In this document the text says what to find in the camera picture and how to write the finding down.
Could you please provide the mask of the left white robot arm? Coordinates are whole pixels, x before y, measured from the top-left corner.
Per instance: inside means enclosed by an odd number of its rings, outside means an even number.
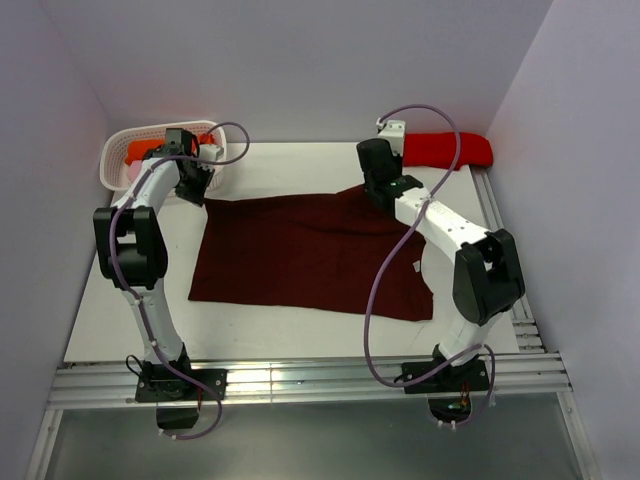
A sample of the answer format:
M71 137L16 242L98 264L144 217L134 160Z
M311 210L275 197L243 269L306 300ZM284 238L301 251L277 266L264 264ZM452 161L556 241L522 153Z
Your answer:
M224 396L223 370L195 370L168 306L164 279L169 255L158 214L175 196L200 207L226 162L226 139L211 121L145 127L116 136L144 142L130 161L135 177L110 207L93 214L101 274L128 302L144 356L137 362L139 402L216 400Z

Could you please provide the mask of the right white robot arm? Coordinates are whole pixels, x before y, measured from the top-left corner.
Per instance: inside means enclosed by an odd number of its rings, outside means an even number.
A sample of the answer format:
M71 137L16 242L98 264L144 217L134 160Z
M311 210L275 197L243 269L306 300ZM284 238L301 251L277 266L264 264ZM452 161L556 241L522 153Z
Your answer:
M433 192L421 181L402 173L402 160L392 152L389 141L365 140L356 145L356 152L369 200L409 227L374 278L365 325L370 325L375 294L386 268L406 241L420 234L451 262L456 308L448 331L434 349L436 363L421 378L433 376L441 388L455 389L467 377L466 364L485 347L496 318L525 294L515 238L504 228L490 231L476 225L434 200Z

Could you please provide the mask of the dark red t-shirt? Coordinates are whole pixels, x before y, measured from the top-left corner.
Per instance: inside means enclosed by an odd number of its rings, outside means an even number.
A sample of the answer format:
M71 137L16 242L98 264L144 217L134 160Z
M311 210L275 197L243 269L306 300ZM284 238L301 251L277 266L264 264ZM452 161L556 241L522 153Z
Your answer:
M205 203L207 222L189 300L365 313L380 266L407 226L376 208L364 189ZM388 266L372 313L417 322L434 295L416 266L413 234Z

